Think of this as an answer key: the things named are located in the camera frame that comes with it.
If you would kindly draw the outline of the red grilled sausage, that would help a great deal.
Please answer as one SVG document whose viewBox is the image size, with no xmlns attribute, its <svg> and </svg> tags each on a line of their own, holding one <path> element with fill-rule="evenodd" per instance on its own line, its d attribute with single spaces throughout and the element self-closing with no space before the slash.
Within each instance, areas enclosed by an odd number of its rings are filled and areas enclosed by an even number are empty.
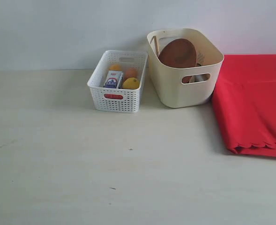
<svg viewBox="0 0 276 225">
<path fill-rule="evenodd" d="M 104 94 L 104 97 L 106 99 L 117 99 L 117 100 L 122 100 L 123 99 L 122 95 L 116 95 L 116 94 Z"/>
</svg>

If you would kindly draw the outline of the yellow cheese wedge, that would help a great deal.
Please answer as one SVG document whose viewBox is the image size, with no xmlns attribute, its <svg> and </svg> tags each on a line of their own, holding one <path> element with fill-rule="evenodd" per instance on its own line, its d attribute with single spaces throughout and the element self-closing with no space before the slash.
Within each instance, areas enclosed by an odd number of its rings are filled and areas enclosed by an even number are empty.
<svg viewBox="0 0 276 225">
<path fill-rule="evenodd" d="M 122 71 L 122 66 L 120 64 L 112 64 L 109 67 L 110 71 Z"/>
</svg>

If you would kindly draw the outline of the brown egg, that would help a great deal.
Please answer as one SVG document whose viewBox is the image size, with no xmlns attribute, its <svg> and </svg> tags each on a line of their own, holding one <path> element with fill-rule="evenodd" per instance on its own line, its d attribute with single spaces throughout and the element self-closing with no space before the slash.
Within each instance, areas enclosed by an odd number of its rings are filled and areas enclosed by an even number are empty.
<svg viewBox="0 0 276 225">
<path fill-rule="evenodd" d="M 129 68 L 125 71 L 125 79 L 129 78 L 137 78 L 138 76 L 138 70 L 136 68 Z"/>
</svg>

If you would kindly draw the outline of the white perforated plastic basket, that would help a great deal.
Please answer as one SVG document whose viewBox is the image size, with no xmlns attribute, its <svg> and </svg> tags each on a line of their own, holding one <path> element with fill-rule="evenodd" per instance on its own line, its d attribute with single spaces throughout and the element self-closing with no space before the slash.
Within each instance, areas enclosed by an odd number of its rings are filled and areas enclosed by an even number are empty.
<svg viewBox="0 0 276 225">
<path fill-rule="evenodd" d="M 148 54 L 146 52 L 105 51 L 87 82 L 95 108 L 108 112 L 137 112 L 144 87 L 147 60 Z M 123 72 L 129 68 L 136 68 L 138 70 L 137 79 L 140 81 L 139 88 L 135 90 L 104 88 L 103 85 L 112 64 L 120 64 Z M 106 99 L 104 94 L 122 95 L 123 99 Z"/>
</svg>

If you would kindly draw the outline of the brown round plate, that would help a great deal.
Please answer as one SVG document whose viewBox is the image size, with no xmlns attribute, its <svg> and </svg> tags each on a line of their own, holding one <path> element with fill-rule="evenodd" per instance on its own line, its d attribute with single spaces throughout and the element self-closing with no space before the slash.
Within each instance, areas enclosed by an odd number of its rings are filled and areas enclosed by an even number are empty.
<svg viewBox="0 0 276 225">
<path fill-rule="evenodd" d="M 171 68 L 193 68 L 196 66 L 196 58 L 194 45 L 184 38 L 171 41 L 158 57 L 161 63 Z"/>
</svg>

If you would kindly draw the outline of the yellow lemon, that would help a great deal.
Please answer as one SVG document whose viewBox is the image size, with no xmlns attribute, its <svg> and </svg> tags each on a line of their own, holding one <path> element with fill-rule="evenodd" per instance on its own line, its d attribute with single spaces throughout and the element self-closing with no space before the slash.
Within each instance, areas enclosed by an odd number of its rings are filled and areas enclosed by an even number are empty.
<svg viewBox="0 0 276 225">
<path fill-rule="evenodd" d="M 126 79 L 122 84 L 122 88 L 128 89 L 128 90 L 138 89 L 139 86 L 140 86 L 140 81 L 134 77 Z"/>
</svg>

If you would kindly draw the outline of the red scalloped table mat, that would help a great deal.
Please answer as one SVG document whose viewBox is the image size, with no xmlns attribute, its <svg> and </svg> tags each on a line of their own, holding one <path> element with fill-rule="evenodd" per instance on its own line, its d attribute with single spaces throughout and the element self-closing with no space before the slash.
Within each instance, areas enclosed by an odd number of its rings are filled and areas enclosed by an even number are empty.
<svg viewBox="0 0 276 225">
<path fill-rule="evenodd" d="M 226 55 L 212 106 L 229 151 L 276 158 L 276 54 Z"/>
</svg>

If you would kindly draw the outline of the white milk carton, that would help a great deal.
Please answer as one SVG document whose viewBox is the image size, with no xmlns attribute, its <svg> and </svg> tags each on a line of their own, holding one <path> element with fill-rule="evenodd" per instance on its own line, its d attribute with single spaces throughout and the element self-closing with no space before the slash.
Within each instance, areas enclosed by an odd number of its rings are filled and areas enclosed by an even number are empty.
<svg viewBox="0 0 276 225">
<path fill-rule="evenodd" d="M 119 89 L 123 80 L 122 71 L 109 70 L 105 79 L 104 88 Z"/>
</svg>

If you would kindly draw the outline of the cream plastic storage bin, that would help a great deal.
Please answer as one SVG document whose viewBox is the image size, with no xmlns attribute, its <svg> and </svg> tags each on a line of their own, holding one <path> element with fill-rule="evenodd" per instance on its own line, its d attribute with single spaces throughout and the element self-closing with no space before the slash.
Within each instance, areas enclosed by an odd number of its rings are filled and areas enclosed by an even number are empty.
<svg viewBox="0 0 276 225">
<path fill-rule="evenodd" d="M 184 38 L 196 48 L 198 67 L 172 68 L 156 56 L 153 37 Z M 161 102 L 171 108 L 201 105 L 207 102 L 215 88 L 224 55 L 200 31 L 188 28 L 156 30 L 147 35 L 149 75 Z M 204 82 L 189 83 L 191 76 L 210 74 Z"/>
</svg>

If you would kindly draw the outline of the stainless steel cup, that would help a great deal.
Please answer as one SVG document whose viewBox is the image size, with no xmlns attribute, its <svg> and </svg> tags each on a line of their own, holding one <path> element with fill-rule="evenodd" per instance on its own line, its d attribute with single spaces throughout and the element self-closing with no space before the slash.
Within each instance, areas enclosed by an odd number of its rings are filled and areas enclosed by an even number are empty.
<svg viewBox="0 0 276 225">
<path fill-rule="evenodd" d="M 193 75 L 191 76 L 189 83 L 204 82 L 204 81 L 207 81 L 209 78 L 210 78 L 210 74 Z"/>
</svg>

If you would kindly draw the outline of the wooden chopstick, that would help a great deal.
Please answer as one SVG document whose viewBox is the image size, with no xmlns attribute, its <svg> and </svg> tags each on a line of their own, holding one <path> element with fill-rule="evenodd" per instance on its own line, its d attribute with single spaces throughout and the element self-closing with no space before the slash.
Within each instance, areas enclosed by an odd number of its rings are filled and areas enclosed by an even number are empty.
<svg viewBox="0 0 276 225">
<path fill-rule="evenodd" d="M 159 57 L 160 51 L 159 51 L 159 45 L 158 45 L 158 40 L 157 37 L 153 37 L 154 43 L 155 43 L 155 51 L 156 51 L 156 56 Z"/>
</svg>

